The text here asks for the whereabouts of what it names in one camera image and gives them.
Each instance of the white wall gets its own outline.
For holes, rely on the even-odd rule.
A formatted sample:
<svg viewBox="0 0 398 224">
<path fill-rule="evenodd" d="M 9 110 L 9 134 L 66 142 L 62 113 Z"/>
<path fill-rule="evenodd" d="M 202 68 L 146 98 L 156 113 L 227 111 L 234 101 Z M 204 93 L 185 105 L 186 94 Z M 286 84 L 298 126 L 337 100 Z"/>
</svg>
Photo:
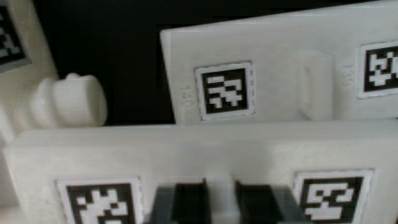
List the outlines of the white wall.
<svg viewBox="0 0 398 224">
<path fill-rule="evenodd" d="M 43 77 L 55 76 L 57 73 L 30 0 L 9 0 L 9 9 L 11 16 L 14 18 L 16 29 L 19 31 L 21 42 L 25 44 L 25 51 L 32 61 L 32 64 L 0 73 L 0 106 L 12 114 L 12 105 L 7 103 L 18 100 L 14 99 L 18 93 L 35 86 Z M 3 149 L 3 146 L 5 143 L 0 139 L 0 149 Z M 14 205 L 16 196 L 11 185 L 3 153 L 0 153 L 0 189 L 0 206 Z"/>
</svg>

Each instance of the black background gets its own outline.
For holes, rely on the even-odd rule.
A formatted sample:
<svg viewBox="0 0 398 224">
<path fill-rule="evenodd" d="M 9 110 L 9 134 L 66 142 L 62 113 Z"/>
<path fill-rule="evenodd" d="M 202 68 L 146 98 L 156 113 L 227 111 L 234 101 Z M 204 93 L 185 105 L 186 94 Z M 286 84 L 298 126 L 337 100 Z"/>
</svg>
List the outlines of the black background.
<svg viewBox="0 0 398 224">
<path fill-rule="evenodd" d="M 162 29 L 314 9 L 359 0 L 34 0 L 58 75 L 92 74 L 106 125 L 174 123 Z"/>
</svg>

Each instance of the white panel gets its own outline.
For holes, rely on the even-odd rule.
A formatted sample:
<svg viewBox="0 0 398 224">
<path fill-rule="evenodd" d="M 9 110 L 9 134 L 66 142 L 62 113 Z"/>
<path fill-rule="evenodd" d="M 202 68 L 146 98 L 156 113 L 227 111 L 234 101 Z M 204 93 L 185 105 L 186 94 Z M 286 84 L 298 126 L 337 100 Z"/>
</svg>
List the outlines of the white panel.
<svg viewBox="0 0 398 224">
<path fill-rule="evenodd" d="M 178 28 L 162 32 L 162 47 L 178 124 L 201 124 L 194 69 L 242 61 L 256 73 L 256 115 L 206 123 L 305 120 L 300 112 L 298 55 L 304 51 L 330 55 L 313 67 L 325 67 L 318 83 L 332 79 L 334 118 L 398 117 L 398 95 L 361 99 L 357 96 L 359 52 L 362 45 L 396 41 L 398 1 L 377 1 L 297 13 Z M 311 91 L 311 98 L 327 94 Z M 311 112 L 309 117 L 323 112 Z"/>
<path fill-rule="evenodd" d="M 293 189 L 298 172 L 366 169 L 375 175 L 361 223 L 391 224 L 398 211 L 396 124 L 391 119 L 30 131 L 5 149 L 30 223 L 64 224 L 58 179 L 138 176 L 149 214 L 162 183 L 197 182 L 208 174 L 226 173 L 245 184 Z"/>
</svg>

